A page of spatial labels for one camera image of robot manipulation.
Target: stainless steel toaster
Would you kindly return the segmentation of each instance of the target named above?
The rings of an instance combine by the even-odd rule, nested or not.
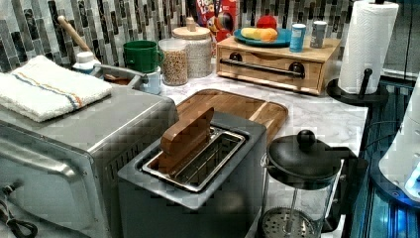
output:
[[[42,123],[0,106],[0,186],[13,187],[14,205],[55,225],[122,237],[117,171],[177,120],[171,99],[119,85]]]
[[[125,237],[245,237],[263,203],[265,126],[215,112],[210,140],[169,178],[156,140],[118,171]]]

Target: spice jar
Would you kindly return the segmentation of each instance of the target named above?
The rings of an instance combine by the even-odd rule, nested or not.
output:
[[[313,23],[312,37],[311,37],[311,48],[321,49],[324,44],[325,29],[327,23],[323,21],[315,21]]]
[[[175,38],[184,39],[187,42],[188,78],[209,75],[212,72],[210,30],[196,27],[194,19],[188,17],[186,27],[173,29],[172,34]]]
[[[186,46],[181,39],[164,39],[158,42],[164,54],[162,63],[162,81],[166,85],[182,85],[188,82]]]

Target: striped towel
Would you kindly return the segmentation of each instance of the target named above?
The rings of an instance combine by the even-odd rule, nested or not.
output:
[[[111,94],[111,84],[60,67],[44,56],[9,73],[0,72],[0,104],[42,122]]]

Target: small cup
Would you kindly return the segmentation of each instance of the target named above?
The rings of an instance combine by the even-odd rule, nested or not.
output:
[[[321,49],[324,45],[325,30],[327,23],[323,21],[315,21],[313,24],[311,48]]]
[[[303,39],[305,38],[306,26],[304,24],[293,24],[291,26],[290,51],[301,53],[303,51]]]
[[[126,67],[139,72],[150,73],[158,69],[163,61],[163,53],[151,41],[133,41],[124,44]]]
[[[142,84],[140,90],[151,94],[158,95],[160,93],[160,67],[151,73],[148,73],[149,82]]]

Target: kitchen towel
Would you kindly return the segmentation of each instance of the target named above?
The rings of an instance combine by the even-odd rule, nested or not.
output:
[[[44,56],[0,73],[0,104],[42,122],[111,94],[111,84],[63,68]]]
[[[376,92],[397,12],[395,3],[355,2],[338,81],[341,89],[358,94],[364,71],[371,68],[366,94]]]

